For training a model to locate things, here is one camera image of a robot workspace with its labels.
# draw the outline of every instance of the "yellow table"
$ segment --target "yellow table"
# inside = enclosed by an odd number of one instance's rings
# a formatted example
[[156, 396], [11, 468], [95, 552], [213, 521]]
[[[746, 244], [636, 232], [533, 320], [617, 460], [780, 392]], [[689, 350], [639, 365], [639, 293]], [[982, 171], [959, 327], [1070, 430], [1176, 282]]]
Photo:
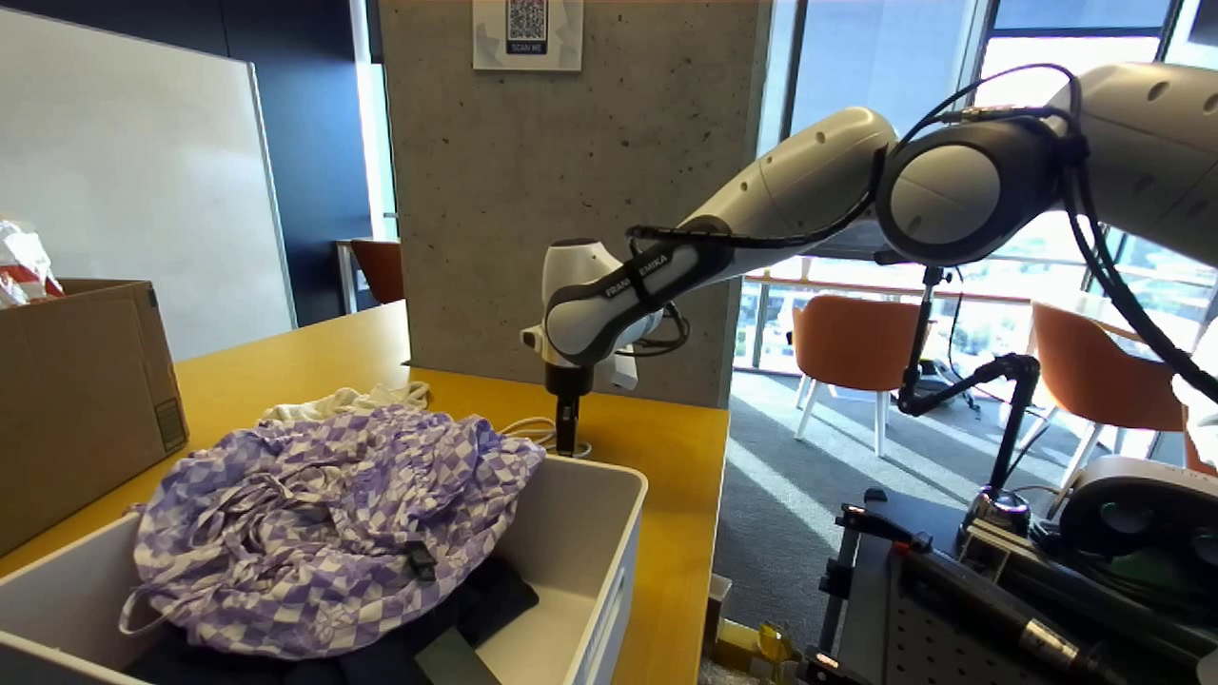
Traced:
[[[552, 415], [556, 407], [540, 384], [411, 369], [403, 358], [403, 304], [384, 304], [183, 362], [179, 388], [190, 426], [183, 453], [255, 422], [270, 403], [316, 400], [335, 388], [407, 388], [407, 381], [422, 381], [434, 396], [430, 407], [487, 415], [495, 426], [525, 415]], [[727, 411], [586, 396], [579, 438], [594, 445], [598, 460], [639, 468], [651, 480], [639, 529], [636, 605], [617, 681], [693, 685], [716, 563]], [[152, 495], [171, 460], [175, 457], [103, 495], [38, 540], [0, 556], [0, 575], [122, 518]]]

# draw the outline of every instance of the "white plastic tub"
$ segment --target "white plastic tub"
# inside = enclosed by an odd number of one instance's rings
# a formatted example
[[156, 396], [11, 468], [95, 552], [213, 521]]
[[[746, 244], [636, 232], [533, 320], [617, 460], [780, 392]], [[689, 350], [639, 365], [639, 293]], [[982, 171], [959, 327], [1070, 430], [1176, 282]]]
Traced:
[[[632, 613], [647, 480], [628, 468], [548, 457], [499, 552], [540, 601], [480, 658], [502, 685], [613, 681]], [[0, 681], [129, 681], [148, 639], [118, 636], [133, 586], [133, 518], [0, 578]]]

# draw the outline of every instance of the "glass wall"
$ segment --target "glass wall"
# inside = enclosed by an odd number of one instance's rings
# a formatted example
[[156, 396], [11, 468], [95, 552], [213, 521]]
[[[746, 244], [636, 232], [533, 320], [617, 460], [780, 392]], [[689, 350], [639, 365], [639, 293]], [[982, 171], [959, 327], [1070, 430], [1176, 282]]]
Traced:
[[[776, 4], [761, 145], [830, 110], [864, 103], [910, 129], [929, 107], [974, 76], [1028, 61], [1089, 72], [1111, 61], [1169, 53], [1172, 0], [807, 0]], [[1047, 103], [1062, 88], [1054, 72], [993, 80], [978, 103]], [[1138, 236], [1108, 232], [1115, 259], [1142, 304], [1169, 327], [1210, 320], [1214, 270]], [[936, 327], [944, 358], [963, 373], [1005, 350], [1028, 350], [1028, 293], [1085, 293], [1085, 263], [1066, 213], [1043, 213], [997, 255], [952, 274], [971, 301], [940, 297]], [[784, 346], [792, 308], [818, 289], [856, 282], [872, 297], [917, 297], [921, 266], [875, 266], [856, 259], [788, 259], [757, 270], [742, 293], [735, 362], [788, 373]]]

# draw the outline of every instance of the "orange chair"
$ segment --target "orange chair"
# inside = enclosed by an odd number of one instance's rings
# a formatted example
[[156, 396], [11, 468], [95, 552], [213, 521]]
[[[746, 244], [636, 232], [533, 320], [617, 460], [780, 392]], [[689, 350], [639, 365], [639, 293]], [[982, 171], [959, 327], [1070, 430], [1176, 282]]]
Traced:
[[807, 381], [803, 438], [818, 384], [875, 392], [875, 457], [887, 438], [887, 392], [902, 388], [917, 335], [917, 304], [902, 301], [860, 301], [860, 297], [811, 297], [796, 312], [792, 346], [796, 365]]
[[403, 244], [350, 240], [354, 266], [365, 274], [377, 304], [403, 301]]
[[1199, 472], [1199, 476], [1218, 476], [1218, 468], [1203, 460], [1203, 453], [1195, 449], [1195, 441], [1188, 434], [1188, 407], [1180, 407], [1180, 419], [1184, 419], [1184, 468]]
[[1104, 426], [1115, 430], [1184, 430], [1172, 369], [1153, 358], [1134, 358], [1096, 320], [1066, 308], [1031, 304], [1031, 343], [1039, 381], [1051, 400], [1092, 422], [1077, 441], [1058, 487], [1089, 460]]

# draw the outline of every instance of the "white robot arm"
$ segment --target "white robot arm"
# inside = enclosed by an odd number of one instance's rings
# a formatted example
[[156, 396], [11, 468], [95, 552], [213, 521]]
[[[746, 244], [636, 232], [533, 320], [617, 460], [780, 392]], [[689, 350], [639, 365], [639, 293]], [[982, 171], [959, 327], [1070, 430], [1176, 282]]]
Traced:
[[674, 297], [837, 232], [868, 202], [891, 145], [891, 126], [853, 107], [754, 160], [628, 263], [594, 240], [556, 244], [540, 278], [544, 323], [525, 343], [552, 365], [598, 365], [647, 335]]
[[[944, 107], [929, 126], [925, 137], [894, 141], [875, 110], [841, 110], [754, 160], [624, 263], [601, 244], [552, 247], [544, 320], [525, 343], [548, 369], [590, 369], [647, 335], [674, 297], [799, 255], [868, 206], [894, 251], [925, 266], [986, 259], [1051, 206], [1218, 263], [1210, 69], [1111, 65], [1070, 80], [1047, 107]], [[1146, 312], [1123, 316], [1153, 343]], [[1153, 350], [1172, 369], [1191, 365], [1180, 350]], [[1218, 400], [1214, 377], [1195, 365], [1184, 377]]]

